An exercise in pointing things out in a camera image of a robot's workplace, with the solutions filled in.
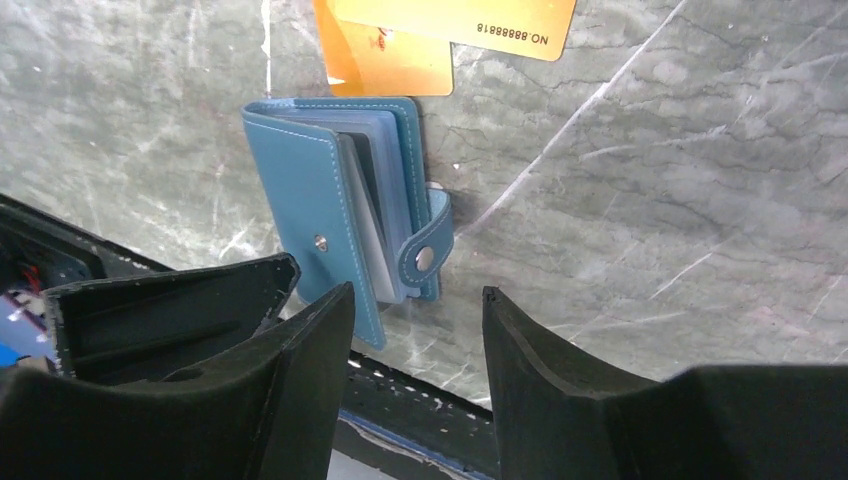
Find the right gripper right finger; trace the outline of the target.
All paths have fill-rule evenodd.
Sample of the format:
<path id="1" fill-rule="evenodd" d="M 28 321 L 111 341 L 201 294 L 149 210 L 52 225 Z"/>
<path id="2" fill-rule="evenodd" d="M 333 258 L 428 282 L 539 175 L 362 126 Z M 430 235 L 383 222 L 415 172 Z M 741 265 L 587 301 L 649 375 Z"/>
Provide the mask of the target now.
<path id="1" fill-rule="evenodd" d="M 843 479 L 843 365 L 706 365 L 656 382 L 534 321 L 500 289 L 482 330 L 504 479 Z"/>

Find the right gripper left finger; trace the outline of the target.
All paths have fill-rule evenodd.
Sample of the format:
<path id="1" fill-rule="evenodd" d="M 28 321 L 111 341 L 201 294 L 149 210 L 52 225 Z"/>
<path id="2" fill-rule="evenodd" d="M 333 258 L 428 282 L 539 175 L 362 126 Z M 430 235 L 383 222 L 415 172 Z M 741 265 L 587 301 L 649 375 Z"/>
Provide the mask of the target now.
<path id="1" fill-rule="evenodd" d="M 347 382 L 350 284 L 165 378 L 1 374 L 5 479 L 323 479 Z"/>

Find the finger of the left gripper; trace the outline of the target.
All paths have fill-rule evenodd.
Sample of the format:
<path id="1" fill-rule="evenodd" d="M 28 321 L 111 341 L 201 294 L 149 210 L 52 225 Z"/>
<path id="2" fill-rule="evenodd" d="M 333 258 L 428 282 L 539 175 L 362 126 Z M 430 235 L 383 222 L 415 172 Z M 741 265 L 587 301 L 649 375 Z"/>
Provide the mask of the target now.
<path id="1" fill-rule="evenodd" d="M 301 276 L 293 256 L 88 280 L 44 292 L 59 371 L 101 385 L 157 381 L 268 327 Z"/>

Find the blue card holder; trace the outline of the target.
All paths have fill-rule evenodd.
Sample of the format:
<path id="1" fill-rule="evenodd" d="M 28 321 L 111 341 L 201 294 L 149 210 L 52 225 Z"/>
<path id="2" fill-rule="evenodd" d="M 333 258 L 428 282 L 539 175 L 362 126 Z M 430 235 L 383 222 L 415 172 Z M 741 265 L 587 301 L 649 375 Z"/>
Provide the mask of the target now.
<path id="1" fill-rule="evenodd" d="M 416 104 L 406 97 L 279 98 L 241 116 L 283 249 L 313 303 L 355 290 L 354 334 L 385 346 L 381 304 L 435 301 L 454 244 L 449 194 L 427 186 Z"/>

